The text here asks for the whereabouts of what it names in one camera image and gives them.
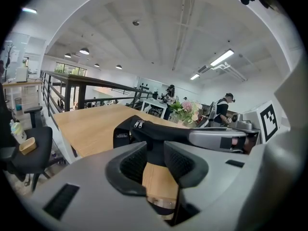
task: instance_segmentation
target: light wood tabletop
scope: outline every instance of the light wood tabletop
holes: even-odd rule
[[[85,157],[113,149],[114,129],[134,115],[155,124],[179,128],[176,123],[121,104],[59,113],[54,115],[54,119],[66,140],[81,157]],[[166,167],[148,163],[142,184],[148,196],[170,200],[177,198],[178,186]]]
[[[38,79],[27,79],[26,82],[16,82],[16,81],[5,81],[2,86],[6,87],[19,87],[19,86],[27,86],[27,85],[41,85],[42,81]]]

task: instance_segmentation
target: man in black vest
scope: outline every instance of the man in black vest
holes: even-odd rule
[[[220,99],[217,103],[217,116],[214,118],[214,126],[220,127],[222,123],[230,123],[227,120],[227,111],[229,107],[229,103],[234,102],[232,93],[227,93],[222,99]]]

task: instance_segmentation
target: sticker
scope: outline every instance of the sticker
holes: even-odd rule
[[[271,104],[269,107],[263,110],[260,113],[260,116],[263,124],[265,142],[267,142],[278,130],[273,105]]]
[[[117,133],[115,136],[116,138],[127,138],[128,134],[127,133]]]

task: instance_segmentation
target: black metal railing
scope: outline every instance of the black metal railing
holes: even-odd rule
[[[51,77],[60,82],[51,82]],[[58,112],[62,112],[62,109],[54,100],[54,97],[51,96],[51,90],[57,95],[59,100],[64,102],[64,111],[70,111],[70,100],[71,100],[71,88],[72,87],[79,87],[79,94],[78,94],[78,105],[77,109],[83,109],[86,103],[90,102],[100,102],[100,101],[111,101],[111,100],[122,100],[122,99],[132,99],[132,102],[127,104],[126,106],[131,108],[139,108],[142,102],[142,98],[149,98],[152,96],[151,92],[138,90],[135,88],[127,87],[124,85],[116,84],[113,82],[95,79],[90,77],[84,76],[77,76],[77,75],[69,75],[69,74],[60,74],[51,71],[44,71],[41,70],[40,78],[43,82],[42,93],[43,93],[43,100],[48,109],[48,115],[51,116],[51,112],[54,114],[55,110],[52,108],[50,101],[55,106]],[[60,86],[60,92],[55,88],[55,86]],[[129,94],[129,92],[135,92],[134,97],[118,97],[118,98],[97,98],[97,99],[85,99],[86,95],[86,88],[87,86],[96,86],[96,87],[104,87],[112,90],[120,91],[123,94]],[[65,95],[61,94],[62,88],[65,87]]]

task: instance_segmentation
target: flower bouquet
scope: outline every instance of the flower bouquet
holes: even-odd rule
[[[175,104],[170,105],[176,116],[183,123],[192,123],[193,121],[198,120],[199,109],[202,109],[202,105],[195,102],[185,101],[183,103],[176,102]]]

